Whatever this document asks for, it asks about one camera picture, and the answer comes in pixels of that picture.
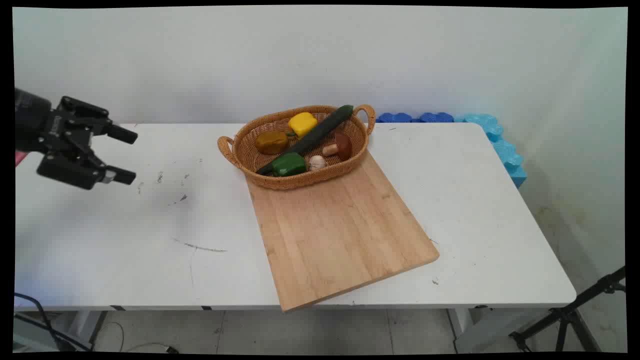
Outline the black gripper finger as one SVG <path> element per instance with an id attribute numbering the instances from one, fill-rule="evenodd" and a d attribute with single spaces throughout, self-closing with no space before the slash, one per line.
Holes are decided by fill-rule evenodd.
<path id="1" fill-rule="evenodd" d="M 133 184 L 134 171 L 106 164 L 93 154 L 38 149 L 43 158 L 36 173 L 45 178 L 84 190 L 91 190 L 98 183 L 117 182 Z"/>
<path id="2" fill-rule="evenodd" d="M 67 114 L 66 124 L 71 130 L 84 130 L 94 136 L 106 135 L 117 141 L 134 144 L 138 133 L 125 129 L 109 117 L 109 111 L 71 96 L 63 96 L 58 110 Z"/>

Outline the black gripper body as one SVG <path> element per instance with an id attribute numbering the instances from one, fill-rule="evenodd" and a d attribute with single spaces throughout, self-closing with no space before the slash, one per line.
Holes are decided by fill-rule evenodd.
<path id="1" fill-rule="evenodd" d="M 92 145 L 97 131 L 51 101 L 14 89 L 15 148 L 20 152 L 79 152 Z"/>

